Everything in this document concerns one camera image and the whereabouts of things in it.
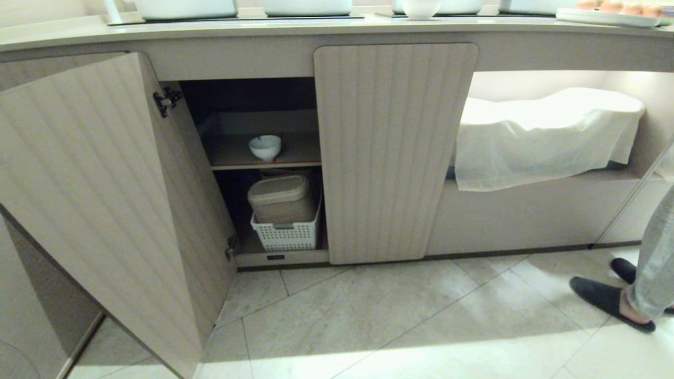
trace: open cabinet door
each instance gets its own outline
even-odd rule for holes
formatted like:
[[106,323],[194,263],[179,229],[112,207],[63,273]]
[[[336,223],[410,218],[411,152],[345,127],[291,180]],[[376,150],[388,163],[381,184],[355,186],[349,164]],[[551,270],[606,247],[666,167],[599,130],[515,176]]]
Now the open cabinet door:
[[164,118],[155,92],[132,53],[0,93],[0,202],[189,378],[236,270],[234,228],[185,102]]
[[316,50],[331,263],[426,254],[477,55],[470,43]]

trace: white cup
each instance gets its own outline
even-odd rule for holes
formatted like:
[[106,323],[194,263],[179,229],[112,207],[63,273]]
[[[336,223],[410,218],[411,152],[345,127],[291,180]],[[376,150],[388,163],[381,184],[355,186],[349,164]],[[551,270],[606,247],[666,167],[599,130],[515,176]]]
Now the white cup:
[[440,9],[440,0],[402,0],[402,10],[412,21],[430,20]]
[[281,139],[277,136],[260,136],[249,143],[252,153],[265,162],[271,162],[281,151]]

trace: person's leg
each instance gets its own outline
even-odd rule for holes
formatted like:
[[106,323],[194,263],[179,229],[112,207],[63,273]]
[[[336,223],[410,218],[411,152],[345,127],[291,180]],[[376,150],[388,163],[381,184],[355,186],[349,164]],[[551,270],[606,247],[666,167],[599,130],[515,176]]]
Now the person's leg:
[[630,317],[630,309],[643,318],[659,317],[674,303],[674,187],[669,190],[653,214],[642,240],[636,280],[623,293],[627,308],[621,313]]

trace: black slipper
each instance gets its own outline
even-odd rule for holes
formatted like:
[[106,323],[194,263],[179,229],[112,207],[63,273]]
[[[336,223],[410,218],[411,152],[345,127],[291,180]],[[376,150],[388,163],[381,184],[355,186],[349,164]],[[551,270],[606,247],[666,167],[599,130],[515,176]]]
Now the black slipper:
[[[636,280],[636,266],[634,266],[628,260],[616,258],[611,261],[611,268],[618,276],[620,276],[620,279],[626,281],[629,284],[634,283]],[[665,313],[674,315],[674,309],[667,308],[665,309]]]
[[620,314],[620,291],[622,291],[622,289],[591,281],[590,279],[579,278],[577,276],[571,279],[569,285],[583,300],[618,320],[625,322],[632,328],[644,333],[652,333],[655,331],[655,323],[653,321],[649,321],[646,324],[639,324]]

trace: white countertop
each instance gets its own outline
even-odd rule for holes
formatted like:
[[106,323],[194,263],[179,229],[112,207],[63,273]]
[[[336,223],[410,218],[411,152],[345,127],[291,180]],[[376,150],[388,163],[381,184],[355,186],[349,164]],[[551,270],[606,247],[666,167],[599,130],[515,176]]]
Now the white countertop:
[[[355,13],[365,15],[363,11]],[[123,13],[137,18],[136,13]],[[125,40],[167,38],[301,36],[420,32],[562,32],[673,38],[674,28],[620,28],[576,24],[555,18],[454,17],[414,22],[367,14],[365,18],[316,20],[229,20],[107,26],[106,17],[89,16],[0,29],[0,52]]]

